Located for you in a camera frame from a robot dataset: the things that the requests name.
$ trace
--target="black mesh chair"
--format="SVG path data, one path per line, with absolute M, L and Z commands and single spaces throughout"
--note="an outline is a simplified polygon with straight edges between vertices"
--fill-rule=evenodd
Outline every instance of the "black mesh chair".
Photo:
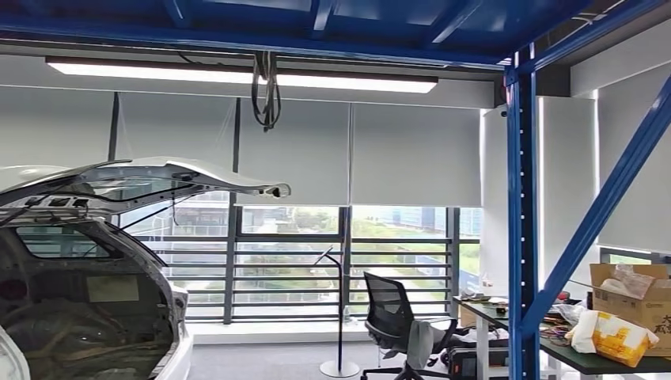
M 403 354 L 408 353 L 410 328 L 415 320 L 405 287 L 398 281 L 385 279 L 365 272 L 364 279 L 368 287 L 370 308 L 366 319 L 369 335 L 380 348 Z M 457 328 L 457 320 L 442 318 L 440 321 L 451 321 L 443 336 L 434 340 L 432 354 L 440 353 L 447 347 L 449 338 Z M 423 380 L 422 376 L 450 378 L 449 374 L 432 370 L 415 370 L 406 361 L 403 367 L 374 368 L 363 370 L 361 380 L 367 380 L 368 374 L 398 374 L 395 380 Z

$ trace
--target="blue steel frame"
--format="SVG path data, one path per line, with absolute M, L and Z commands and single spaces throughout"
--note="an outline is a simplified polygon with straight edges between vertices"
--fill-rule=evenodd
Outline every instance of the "blue steel frame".
M 36 0 L 23 0 L 34 14 L 46 12 Z M 627 0 L 592 25 L 573 36 L 534 55 L 533 45 L 521 47 L 505 69 L 508 101 L 508 178 L 509 178 L 509 258 L 510 258 L 510 378 L 538 379 L 538 326 L 557 295 L 601 232 L 612 211 L 622 199 L 646 159 L 671 123 L 671 78 L 664 84 L 646 118 L 605 182 L 582 223 L 568 243 L 545 288 L 537 291 L 537 223 L 536 223 L 536 85 L 535 72 L 596 38 L 618 28 L 637 16 L 665 3 L 665 0 Z M 175 26 L 186 28 L 191 20 L 184 0 L 164 0 Z M 6 19 L 0 17 L 0 30 L 31 32 L 52 36 L 79 36 L 106 40 L 122 40 L 145 44 L 174 44 L 201 48 L 241 48 L 271 50 L 303 55 L 331 55 L 361 59 L 385 59 L 406 63 L 441 63 L 453 66 L 501 70 L 491 57 L 477 54 L 453 54 L 432 47 L 444 40 L 477 8 L 481 2 L 464 7 L 453 18 L 436 24 L 425 39 L 425 50 L 366 46 L 365 44 L 317 41 L 328 27 L 333 0 L 315 0 L 312 41 L 276 37 L 227 35 L 189 30 L 155 33 L 149 28 L 107 28 L 85 22 Z

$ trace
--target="open trunk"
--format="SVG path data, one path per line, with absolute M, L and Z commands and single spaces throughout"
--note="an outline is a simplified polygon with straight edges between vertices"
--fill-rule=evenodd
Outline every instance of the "open trunk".
M 0 325 L 32 380 L 147 379 L 177 343 L 172 303 L 132 256 L 78 232 L 88 228 L 0 229 Z

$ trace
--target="gray carpet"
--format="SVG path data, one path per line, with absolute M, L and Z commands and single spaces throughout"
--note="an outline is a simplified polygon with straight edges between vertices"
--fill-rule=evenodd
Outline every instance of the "gray carpet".
M 325 380 L 319 366 L 336 358 L 337 344 L 218 344 L 194 347 L 189 380 Z M 372 343 L 347 343 L 345 360 L 361 368 L 377 367 Z M 382 361 L 399 367 L 404 355 Z M 438 363 L 436 370 L 443 371 Z M 371 375 L 371 380 L 393 380 L 393 375 Z

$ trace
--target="window sill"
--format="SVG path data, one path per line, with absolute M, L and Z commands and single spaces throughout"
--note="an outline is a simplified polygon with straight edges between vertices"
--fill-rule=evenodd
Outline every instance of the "window sill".
M 189 324 L 194 344 L 319 343 L 338 341 L 338 322 L 259 322 Z M 368 341 L 363 321 L 343 327 L 344 341 Z

